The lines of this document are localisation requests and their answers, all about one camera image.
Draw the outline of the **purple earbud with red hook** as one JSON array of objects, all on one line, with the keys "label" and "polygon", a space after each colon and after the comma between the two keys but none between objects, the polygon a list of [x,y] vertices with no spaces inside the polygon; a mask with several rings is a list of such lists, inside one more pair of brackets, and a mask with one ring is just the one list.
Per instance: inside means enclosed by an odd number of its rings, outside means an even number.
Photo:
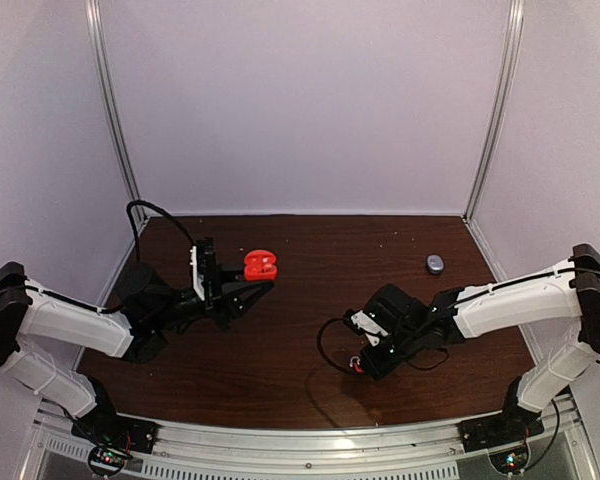
[{"label": "purple earbud with red hook", "polygon": [[355,375],[365,375],[366,374],[366,372],[361,364],[361,358],[357,355],[350,357],[349,368]]}]

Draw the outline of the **red earbud charging case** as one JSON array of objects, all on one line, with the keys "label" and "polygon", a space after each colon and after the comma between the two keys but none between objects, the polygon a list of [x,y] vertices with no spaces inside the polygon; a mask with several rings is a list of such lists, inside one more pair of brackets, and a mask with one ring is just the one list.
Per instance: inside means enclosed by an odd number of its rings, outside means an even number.
[{"label": "red earbud charging case", "polygon": [[252,250],[244,257],[246,281],[275,281],[278,276],[277,256],[268,250]]}]

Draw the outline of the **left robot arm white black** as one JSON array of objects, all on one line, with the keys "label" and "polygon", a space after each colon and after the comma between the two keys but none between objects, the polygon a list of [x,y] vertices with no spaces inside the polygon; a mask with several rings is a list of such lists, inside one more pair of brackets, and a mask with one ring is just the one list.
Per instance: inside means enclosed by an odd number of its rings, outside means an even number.
[{"label": "left robot arm white black", "polygon": [[250,276],[221,267],[195,274],[190,288],[170,287],[146,263],[120,278],[117,307],[83,303],[30,279],[21,264],[0,268],[0,372],[83,419],[103,444],[117,442],[124,424],[95,380],[59,364],[33,343],[35,336],[99,351],[129,363],[148,363],[166,348],[166,333],[184,333],[211,320],[226,330],[274,286],[276,276]]}]

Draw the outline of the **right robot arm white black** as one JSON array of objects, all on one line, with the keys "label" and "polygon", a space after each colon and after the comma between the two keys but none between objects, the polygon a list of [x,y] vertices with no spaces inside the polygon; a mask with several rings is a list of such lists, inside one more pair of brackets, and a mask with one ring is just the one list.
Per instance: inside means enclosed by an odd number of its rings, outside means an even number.
[{"label": "right robot arm white black", "polygon": [[550,319],[570,323],[562,345],[513,381],[503,412],[493,419],[493,433],[510,442],[559,392],[600,363],[600,253],[589,244],[574,246],[569,258],[545,270],[445,290],[430,304],[385,285],[348,317],[351,329],[368,340],[352,367],[379,380],[425,350]]}]

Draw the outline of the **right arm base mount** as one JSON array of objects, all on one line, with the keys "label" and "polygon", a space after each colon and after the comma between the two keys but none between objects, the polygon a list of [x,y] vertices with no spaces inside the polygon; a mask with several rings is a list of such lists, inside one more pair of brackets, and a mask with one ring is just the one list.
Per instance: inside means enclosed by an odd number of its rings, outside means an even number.
[{"label": "right arm base mount", "polygon": [[461,421],[458,425],[466,453],[489,451],[489,461],[497,473],[521,475],[530,464],[529,438],[543,433],[540,412],[527,410],[516,397],[504,402],[499,413]]}]

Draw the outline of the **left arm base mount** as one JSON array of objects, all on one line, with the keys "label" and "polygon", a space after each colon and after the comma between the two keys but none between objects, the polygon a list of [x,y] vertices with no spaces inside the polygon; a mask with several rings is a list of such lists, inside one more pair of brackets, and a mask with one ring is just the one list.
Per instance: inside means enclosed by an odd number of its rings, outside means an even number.
[{"label": "left arm base mount", "polygon": [[71,422],[71,433],[88,440],[93,447],[86,464],[97,477],[110,479],[119,474],[134,459],[134,453],[153,452],[158,424],[120,415],[106,392],[97,392],[95,407],[82,417],[61,410]]}]

